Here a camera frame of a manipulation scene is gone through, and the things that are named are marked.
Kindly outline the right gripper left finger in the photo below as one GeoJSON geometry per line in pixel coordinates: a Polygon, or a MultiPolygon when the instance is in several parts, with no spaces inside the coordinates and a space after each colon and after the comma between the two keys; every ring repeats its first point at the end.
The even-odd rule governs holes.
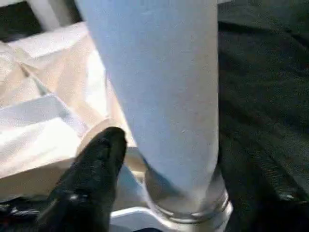
{"type": "Polygon", "coordinates": [[[107,232],[127,142],[119,127],[99,132],[48,197],[39,232],[107,232]]]}

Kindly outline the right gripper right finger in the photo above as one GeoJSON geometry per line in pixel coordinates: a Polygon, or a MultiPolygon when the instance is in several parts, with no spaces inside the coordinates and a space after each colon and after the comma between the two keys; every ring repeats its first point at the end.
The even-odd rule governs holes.
{"type": "Polygon", "coordinates": [[[307,232],[308,194],[270,157],[221,152],[233,212],[228,232],[307,232]]]}

